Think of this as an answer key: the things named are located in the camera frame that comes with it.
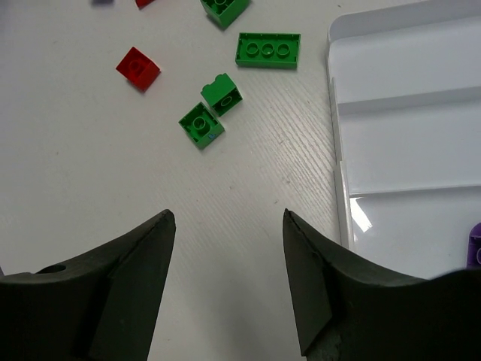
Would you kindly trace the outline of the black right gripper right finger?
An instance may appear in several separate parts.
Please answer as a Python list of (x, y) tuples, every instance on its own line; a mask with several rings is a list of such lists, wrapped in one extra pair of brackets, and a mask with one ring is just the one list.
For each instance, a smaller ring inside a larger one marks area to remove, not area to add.
[(304, 358), (480, 358), (478, 269), (431, 280), (404, 275), (340, 246), (289, 210), (283, 249)]

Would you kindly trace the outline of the purple round lego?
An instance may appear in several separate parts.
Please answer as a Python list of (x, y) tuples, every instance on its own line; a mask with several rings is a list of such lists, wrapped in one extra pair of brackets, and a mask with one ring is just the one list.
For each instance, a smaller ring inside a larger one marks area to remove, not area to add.
[(467, 243), (468, 268), (479, 268), (481, 265), (481, 223), (475, 225), (469, 233)]

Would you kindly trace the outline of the red rectangular lego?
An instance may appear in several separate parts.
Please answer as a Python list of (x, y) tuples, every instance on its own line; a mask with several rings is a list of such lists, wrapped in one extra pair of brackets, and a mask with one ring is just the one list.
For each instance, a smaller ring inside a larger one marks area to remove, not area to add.
[(139, 9), (145, 8), (147, 5), (151, 4), (154, 0), (135, 0), (135, 4)]

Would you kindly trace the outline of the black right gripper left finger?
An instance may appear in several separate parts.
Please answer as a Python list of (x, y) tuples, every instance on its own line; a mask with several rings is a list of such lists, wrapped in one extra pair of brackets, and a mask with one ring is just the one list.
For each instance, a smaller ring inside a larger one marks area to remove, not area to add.
[(174, 247), (165, 210), (39, 272), (1, 278), (3, 360), (146, 360)]

